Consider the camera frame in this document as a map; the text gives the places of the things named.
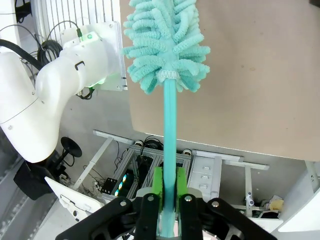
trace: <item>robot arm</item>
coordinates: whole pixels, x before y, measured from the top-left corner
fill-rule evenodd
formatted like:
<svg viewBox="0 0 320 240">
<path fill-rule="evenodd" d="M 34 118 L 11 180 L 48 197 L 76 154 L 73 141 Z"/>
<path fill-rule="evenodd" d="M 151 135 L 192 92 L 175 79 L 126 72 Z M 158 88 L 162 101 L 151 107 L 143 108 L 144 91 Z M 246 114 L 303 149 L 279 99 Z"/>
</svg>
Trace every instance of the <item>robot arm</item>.
<svg viewBox="0 0 320 240">
<path fill-rule="evenodd" d="M 60 56 L 40 70 L 35 88 L 18 56 L 0 53 L 0 126 L 28 162 L 40 162 L 56 148 L 70 97 L 113 74 L 106 44 L 96 33 L 89 35 L 66 43 Z"/>
</svg>

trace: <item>fluffy microfiber strand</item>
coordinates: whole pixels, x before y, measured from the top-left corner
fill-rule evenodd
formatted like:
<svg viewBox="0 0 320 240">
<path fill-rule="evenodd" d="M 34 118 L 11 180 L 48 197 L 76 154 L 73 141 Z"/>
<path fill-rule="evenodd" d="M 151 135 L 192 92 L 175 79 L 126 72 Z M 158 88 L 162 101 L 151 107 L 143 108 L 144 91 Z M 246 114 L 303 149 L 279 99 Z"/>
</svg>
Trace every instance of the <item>fluffy microfiber strand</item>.
<svg viewBox="0 0 320 240">
<path fill-rule="evenodd" d="M 128 73 L 150 94 L 163 85 L 164 93 L 164 206 L 161 236 L 173 237 L 175 221 L 177 91 L 196 92 L 210 68 L 202 62 L 210 48 L 199 28 L 197 0 L 131 0 L 135 12 L 127 16 L 124 34 L 133 46 L 123 49 L 133 58 Z"/>
</svg>

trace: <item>drawer handle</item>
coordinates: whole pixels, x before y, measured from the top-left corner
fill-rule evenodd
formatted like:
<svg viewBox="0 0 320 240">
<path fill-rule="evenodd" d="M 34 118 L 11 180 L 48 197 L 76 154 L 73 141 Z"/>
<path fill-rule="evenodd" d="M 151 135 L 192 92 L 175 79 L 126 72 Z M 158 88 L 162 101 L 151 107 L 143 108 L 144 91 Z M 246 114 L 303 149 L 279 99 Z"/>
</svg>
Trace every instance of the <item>drawer handle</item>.
<svg viewBox="0 0 320 240">
<path fill-rule="evenodd" d="M 199 185 L 199 188 L 201 188 L 201 189 L 207 189 L 207 188 L 208 188 L 208 185 L 207 185 L 207 184 L 200 184 L 200 185 Z"/>
</svg>

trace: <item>floor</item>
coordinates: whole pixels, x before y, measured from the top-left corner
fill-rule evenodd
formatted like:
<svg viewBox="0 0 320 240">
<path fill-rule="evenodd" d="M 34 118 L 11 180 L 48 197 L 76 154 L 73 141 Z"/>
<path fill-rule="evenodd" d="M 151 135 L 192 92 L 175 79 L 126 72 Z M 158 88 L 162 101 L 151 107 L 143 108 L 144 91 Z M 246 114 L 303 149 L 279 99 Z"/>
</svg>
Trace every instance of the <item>floor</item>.
<svg viewBox="0 0 320 240">
<path fill-rule="evenodd" d="M 129 91 L 113 92 L 98 91 L 92 100 L 81 100 L 73 96 L 65 107 L 60 124 L 60 136 L 68 136 L 76 141 L 83 152 L 77 158 L 74 166 L 67 172 L 76 181 L 105 138 L 95 136 L 92 130 L 115 134 L 133 140 L 144 140 L 145 133 L 137 132 L 131 123 L 129 108 Z M 119 156 L 128 147 L 119 144 Z M 267 164 L 268 171 L 252 170 L 252 191 L 254 200 L 259 202 L 270 199 L 273 195 L 285 197 L 298 177 L 306 169 L 304 161 L 287 159 L 277 156 L 244 152 L 240 150 L 221 148 L 194 142 L 179 140 L 177 149 L 199 149 L 216 153 L 244 156 L 246 162 Z M 114 160 L 118 153 L 118 145 L 114 141 L 102 155 L 94 167 L 104 178 L 112 177 L 115 170 Z M 87 177 L 84 186 L 93 190 L 93 179 Z M 220 185 L 220 197 L 231 204 L 242 204 L 245 196 L 245 170 L 241 167 L 223 165 Z"/>
</svg>

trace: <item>desk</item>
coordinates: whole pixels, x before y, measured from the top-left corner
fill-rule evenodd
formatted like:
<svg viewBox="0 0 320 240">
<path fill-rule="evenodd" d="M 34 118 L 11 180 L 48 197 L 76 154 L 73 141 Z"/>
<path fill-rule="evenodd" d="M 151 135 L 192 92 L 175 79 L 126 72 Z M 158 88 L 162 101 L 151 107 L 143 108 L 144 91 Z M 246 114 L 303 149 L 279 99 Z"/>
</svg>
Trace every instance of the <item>desk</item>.
<svg viewBox="0 0 320 240">
<path fill-rule="evenodd" d="M 133 8 L 120 2 L 125 21 Z M 198 0 L 211 72 L 178 94 L 177 138 L 320 161 L 320 9 L 304 0 Z M 123 45 L 132 42 L 123 36 Z M 126 67 L 132 61 L 126 60 Z M 133 128 L 163 136 L 163 89 L 128 76 Z"/>
</svg>

